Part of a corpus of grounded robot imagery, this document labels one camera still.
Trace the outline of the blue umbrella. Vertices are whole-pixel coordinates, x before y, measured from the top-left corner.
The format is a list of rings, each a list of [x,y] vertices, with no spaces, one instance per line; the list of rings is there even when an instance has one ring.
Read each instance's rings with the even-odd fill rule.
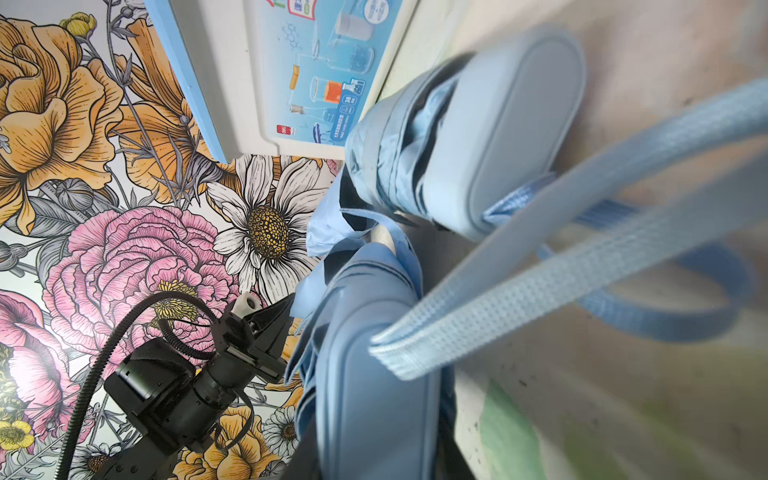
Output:
[[[765,133],[766,81],[720,94],[555,176],[551,165],[585,85],[580,44],[539,27],[421,74],[355,127],[346,160],[362,200],[476,243],[433,292],[373,339],[377,356],[473,350],[571,302],[660,341],[705,340],[730,328],[753,281],[719,238],[766,214],[757,202],[766,162],[646,213],[612,196],[680,161]],[[608,292],[669,259],[715,279],[726,305],[664,312]]]
[[[767,83],[752,81],[648,128],[561,177],[523,183],[481,213],[490,235],[432,291],[404,232],[367,209],[393,247],[341,232],[331,190],[312,219],[329,228],[325,259],[299,286],[303,332],[289,363],[304,395],[289,468],[312,479],[431,479],[465,472],[452,427],[453,364],[572,302],[628,334],[662,342],[715,337],[753,289],[721,243],[767,215],[760,155],[675,203],[641,212],[613,200],[625,186],[688,158],[767,131]],[[664,312],[608,287],[674,260],[725,289],[725,307]]]

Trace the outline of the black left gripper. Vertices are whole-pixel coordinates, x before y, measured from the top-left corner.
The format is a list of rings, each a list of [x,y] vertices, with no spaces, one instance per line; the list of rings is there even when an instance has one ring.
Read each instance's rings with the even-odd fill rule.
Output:
[[[290,294],[259,312],[240,319],[230,313],[233,302],[212,324],[215,354],[209,372],[220,384],[246,384],[258,377],[280,382],[287,362],[283,349],[293,323]]]

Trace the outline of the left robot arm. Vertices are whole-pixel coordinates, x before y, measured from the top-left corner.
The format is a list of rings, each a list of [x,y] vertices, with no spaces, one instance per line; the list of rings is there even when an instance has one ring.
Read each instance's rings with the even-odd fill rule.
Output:
[[[215,447],[227,453],[240,443],[255,425],[255,413],[249,412],[230,438],[224,436],[221,418],[236,400],[253,406],[245,389],[254,378],[268,383],[283,378],[287,363],[282,351],[294,299],[288,295],[258,310],[247,294],[215,315],[192,295],[161,292],[131,310],[126,319],[134,322],[162,301],[187,304],[208,318],[214,347],[202,351],[184,343],[170,320],[161,319],[161,337],[120,363],[104,387],[141,438],[106,461],[97,478],[167,479],[184,449],[203,453]]]

